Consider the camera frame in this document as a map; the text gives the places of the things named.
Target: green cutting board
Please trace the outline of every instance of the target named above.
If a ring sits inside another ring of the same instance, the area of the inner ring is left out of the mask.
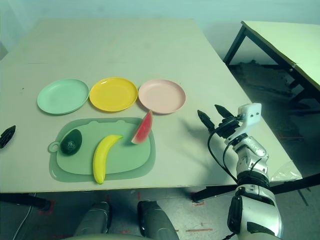
[[[92,175],[95,150],[100,141],[108,135],[122,135],[123,138],[112,146],[107,155],[105,163],[107,174],[136,169],[149,158],[150,141],[144,141],[141,144],[131,143],[137,129],[135,124],[123,120],[117,122],[91,121],[89,124],[74,129],[78,129],[82,135],[82,144],[79,151],[69,156],[63,154],[59,149],[56,156],[59,167],[66,172]]]
[[[93,156],[99,142],[110,134],[123,135],[109,151],[106,161],[106,180],[137,178],[147,174],[154,166],[156,152],[153,133],[141,144],[131,143],[141,118],[91,118],[69,122],[58,133],[48,150],[51,153],[49,171],[61,182],[93,181]],[[59,144],[73,129],[82,135],[79,151],[64,155]]]

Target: black cable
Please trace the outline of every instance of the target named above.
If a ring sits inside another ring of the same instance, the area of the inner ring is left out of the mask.
[[[226,169],[228,169],[228,168],[227,168],[226,163],[225,163],[225,156],[226,156],[226,152],[227,152],[227,150],[228,150],[229,147],[230,147],[230,143],[228,143],[228,145],[225,147],[225,149],[224,149],[224,151],[223,151],[223,156],[222,156],[223,165],[224,165],[224,167],[225,167]]]
[[[224,165],[224,168],[226,169],[226,171],[228,172],[229,176],[231,176],[233,178],[233,180],[235,180],[236,178],[232,175],[232,173],[229,171],[226,162],[225,162],[225,157],[226,157],[226,152],[228,150],[228,148],[230,147],[230,143],[227,144],[227,146],[225,147],[224,151],[223,151],[223,156],[222,156],[222,162]]]
[[[254,169],[254,167],[257,165],[257,163],[258,163],[261,159],[262,159],[262,158],[260,158],[258,161],[256,161],[256,162],[252,165],[252,167],[251,167],[251,169],[250,169],[250,172],[249,172],[249,175],[251,175],[252,170]]]
[[[214,155],[214,153],[213,153],[212,150],[211,150],[210,142],[211,142],[211,139],[212,139],[212,137],[213,137],[213,135],[214,135],[215,133],[216,133],[216,132],[213,131],[213,132],[210,134],[209,138],[208,138],[208,142],[207,142],[208,150],[209,150],[211,156],[213,157],[213,159],[216,161],[216,163],[237,183],[237,179],[236,179],[234,176],[232,176],[232,174],[229,172],[229,170],[227,170],[224,166],[221,165],[221,163],[218,161],[218,159],[216,158],[216,156]]]
[[[230,235],[225,236],[225,238],[222,239],[222,240],[228,240],[228,239],[232,238],[234,235],[236,235],[236,234],[233,232],[233,233],[231,233]]]

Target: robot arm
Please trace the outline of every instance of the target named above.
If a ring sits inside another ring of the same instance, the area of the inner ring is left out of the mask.
[[[222,106],[215,107],[224,117],[217,128],[205,113],[198,110],[198,115],[209,131],[224,138],[238,155],[237,188],[227,220],[229,229],[240,240],[281,238],[282,220],[269,186],[269,155],[261,144],[247,134],[261,119],[261,104],[239,107],[237,117]]]

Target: pink plate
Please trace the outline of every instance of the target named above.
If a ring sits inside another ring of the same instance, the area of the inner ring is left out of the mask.
[[[175,82],[154,79],[145,82],[138,92],[140,102],[158,114],[170,114],[179,110],[186,101],[184,90]]]

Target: watermelon slice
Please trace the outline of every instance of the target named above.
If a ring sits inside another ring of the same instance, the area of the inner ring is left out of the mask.
[[[133,144],[141,144],[147,139],[152,126],[152,111],[150,110],[137,128],[131,142]]]

